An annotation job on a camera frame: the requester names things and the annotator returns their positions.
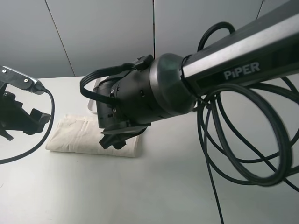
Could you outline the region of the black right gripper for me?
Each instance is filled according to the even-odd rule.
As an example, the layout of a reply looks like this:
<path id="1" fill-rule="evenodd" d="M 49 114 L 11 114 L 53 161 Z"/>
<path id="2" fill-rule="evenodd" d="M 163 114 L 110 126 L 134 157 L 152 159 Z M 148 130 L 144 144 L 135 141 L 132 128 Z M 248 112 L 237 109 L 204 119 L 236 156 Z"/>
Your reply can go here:
<path id="1" fill-rule="evenodd" d="M 114 146 L 115 149 L 119 150 L 126 145 L 126 140 L 115 134 L 137 133 L 147 128 L 147 124 L 138 124 L 130 120 L 120 122 L 102 120 L 100 121 L 100 128 L 103 129 L 101 133 L 104 134 L 99 141 L 101 147 L 108 149 L 110 146 Z"/>

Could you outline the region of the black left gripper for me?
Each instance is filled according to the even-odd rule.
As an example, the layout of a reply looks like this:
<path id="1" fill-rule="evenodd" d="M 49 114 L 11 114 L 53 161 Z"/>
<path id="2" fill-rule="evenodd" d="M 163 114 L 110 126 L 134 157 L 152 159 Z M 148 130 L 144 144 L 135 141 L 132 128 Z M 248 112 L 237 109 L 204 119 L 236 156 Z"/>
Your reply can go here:
<path id="1" fill-rule="evenodd" d="M 7 130 L 23 131 L 28 135 L 41 133 L 51 115 L 35 108 L 31 113 L 23 109 L 23 103 L 15 100 L 15 95 L 6 92 L 7 83 L 0 82 L 0 134 L 9 135 Z"/>

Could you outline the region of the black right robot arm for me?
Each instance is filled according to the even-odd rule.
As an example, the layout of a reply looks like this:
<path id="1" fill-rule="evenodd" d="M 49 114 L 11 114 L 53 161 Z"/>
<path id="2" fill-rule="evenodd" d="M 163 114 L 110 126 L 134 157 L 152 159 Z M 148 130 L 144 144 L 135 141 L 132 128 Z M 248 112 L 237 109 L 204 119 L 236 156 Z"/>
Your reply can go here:
<path id="1" fill-rule="evenodd" d="M 103 148 L 121 149 L 152 122 L 189 113 L 220 84 L 249 86 L 298 73 L 299 3 L 291 0 L 185 59 L 143 58 L 146 68 L 99 83 L 113 105 L 97 103 Z"/>

